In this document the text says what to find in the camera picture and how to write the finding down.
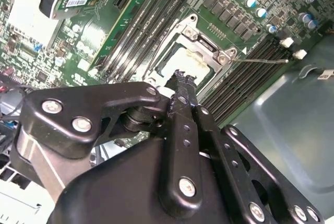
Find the white label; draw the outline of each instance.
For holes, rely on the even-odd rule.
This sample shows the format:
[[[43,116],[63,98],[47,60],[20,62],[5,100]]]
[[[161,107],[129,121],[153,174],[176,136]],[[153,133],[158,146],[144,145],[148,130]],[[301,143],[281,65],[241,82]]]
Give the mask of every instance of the white label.
[[[88,0],[68,0],[66,7],[83,6]]]
[[[326,80],[329,79],[330,76],[333,75],[334,70],[325,70],[323,74],[321,74],[318,79]]]

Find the motherboard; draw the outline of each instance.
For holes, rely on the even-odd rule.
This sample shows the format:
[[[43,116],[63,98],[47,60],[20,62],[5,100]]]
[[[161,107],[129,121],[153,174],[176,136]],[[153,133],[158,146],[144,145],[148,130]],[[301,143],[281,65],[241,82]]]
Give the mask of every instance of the motherboard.
[[[333,33],[334,0],[0,0],[0,20],[15,82],[163,86],[180,69],[226,123]]]

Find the barcode label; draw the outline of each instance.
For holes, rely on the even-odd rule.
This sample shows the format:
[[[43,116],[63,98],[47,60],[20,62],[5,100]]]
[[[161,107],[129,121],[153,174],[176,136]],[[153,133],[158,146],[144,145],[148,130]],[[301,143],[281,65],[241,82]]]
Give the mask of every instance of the barcode label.
[[[87,0],[68,0],[66,7],[83,6],[87,3]]]

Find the white plastic part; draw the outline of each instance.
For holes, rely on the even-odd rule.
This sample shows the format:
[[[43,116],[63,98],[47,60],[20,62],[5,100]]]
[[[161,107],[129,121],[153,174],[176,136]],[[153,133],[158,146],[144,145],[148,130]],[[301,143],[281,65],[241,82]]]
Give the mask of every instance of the white plastic part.
[[[293,39],[291,37],[288,37],[284,40],[281,40],[280,44],[285,48],[289,48],[293,44],[293,42]]]
[[[307,55],[307,52],[303,49],[292,54],[297,60],[302,60]]]

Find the blue connector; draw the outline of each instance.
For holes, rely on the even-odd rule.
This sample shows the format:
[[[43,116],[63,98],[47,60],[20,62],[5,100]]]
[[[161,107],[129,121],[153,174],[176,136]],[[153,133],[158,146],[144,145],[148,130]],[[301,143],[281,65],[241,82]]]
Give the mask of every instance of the blue connector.
[[[33,48],[33,50],[34,50],[35,52],[38,52],[39,50],[42,49],[42,47],[43,47],[42,44],[38,44],[38,45],[35,45],[35,47]]]

